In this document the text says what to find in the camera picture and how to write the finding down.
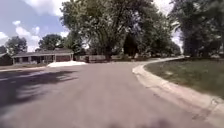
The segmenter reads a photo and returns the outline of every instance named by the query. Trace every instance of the sky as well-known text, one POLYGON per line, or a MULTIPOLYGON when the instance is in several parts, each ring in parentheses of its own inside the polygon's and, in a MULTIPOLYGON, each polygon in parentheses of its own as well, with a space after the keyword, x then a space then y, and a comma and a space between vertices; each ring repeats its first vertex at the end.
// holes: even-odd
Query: sky
MULTIPOLYGON (((68 0, 0 0, 0 46, 12 36, 25 37, 28 51, 38 48, 39 40, 55 33, 63 37, 68 30, 62 26, 60 8, 68 0)), ((171 0, 154 0, 165 15, 172 9, 171 0)), ((179 33, 173 34, 173 41, 181 45, 179 33)))

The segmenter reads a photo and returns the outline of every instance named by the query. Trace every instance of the green lawn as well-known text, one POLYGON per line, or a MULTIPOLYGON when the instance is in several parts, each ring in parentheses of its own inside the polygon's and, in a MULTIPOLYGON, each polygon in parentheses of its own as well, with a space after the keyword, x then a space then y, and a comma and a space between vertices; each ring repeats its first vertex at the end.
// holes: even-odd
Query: green lawn
POLYGON ((174 83, 224 99, 224 61, 170 61, 145 68, 174 83))
POLYGON ((46 65, 47 64, 23 64, 23 65, 12 65, 12 66, 0 66, 0 70, 36 68, 36 67, 44 67, 46 65))

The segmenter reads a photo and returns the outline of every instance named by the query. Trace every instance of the leafy tree canopy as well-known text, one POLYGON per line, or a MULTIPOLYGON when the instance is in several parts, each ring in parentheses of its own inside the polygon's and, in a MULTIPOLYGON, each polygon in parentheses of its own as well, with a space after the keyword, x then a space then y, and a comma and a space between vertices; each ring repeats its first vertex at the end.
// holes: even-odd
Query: leafy tree canopy
POLYGON ((25 38, 18 36, 9 39, 6 44, 6 49, 10 55, 15 55, 21 52, 27 52, 27 43, 25 38))
POLYGON ((184 53, 208 57, 224 46, 223 0, 174 0, 170 14, 182 31, 184 53))
POLYGON ((7 49, 5 48, 5 46, 0 46, 0 54, 3 54, 3 53, 7 53, 7 49))
POLYGON ((60 35, 48 34, 39 41, 41 50, 55 50, 56 48, 63 48, 63 40, 60 35))
POLYGON ((170 40, 169 21, 152 0, 71 0, 63 3, 62 24, 90 51, 110 56, 133 33, 139 52, 162 51, 170 40))

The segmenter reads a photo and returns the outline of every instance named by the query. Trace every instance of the tree trunk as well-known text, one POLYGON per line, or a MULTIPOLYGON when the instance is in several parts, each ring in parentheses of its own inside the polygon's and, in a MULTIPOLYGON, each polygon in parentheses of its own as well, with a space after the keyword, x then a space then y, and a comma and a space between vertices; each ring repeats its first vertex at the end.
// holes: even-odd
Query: tree trunk
POLYGON ((224 31, 222 30, 222 54, 224 54, 224 31))

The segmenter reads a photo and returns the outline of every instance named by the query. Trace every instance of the street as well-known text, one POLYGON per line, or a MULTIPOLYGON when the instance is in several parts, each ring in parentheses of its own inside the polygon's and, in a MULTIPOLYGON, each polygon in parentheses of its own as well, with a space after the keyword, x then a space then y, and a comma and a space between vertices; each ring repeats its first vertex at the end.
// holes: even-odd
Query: street
POLYGON ((213 128, 142 86, 142 63, 0 72, 0 128, 213 128))

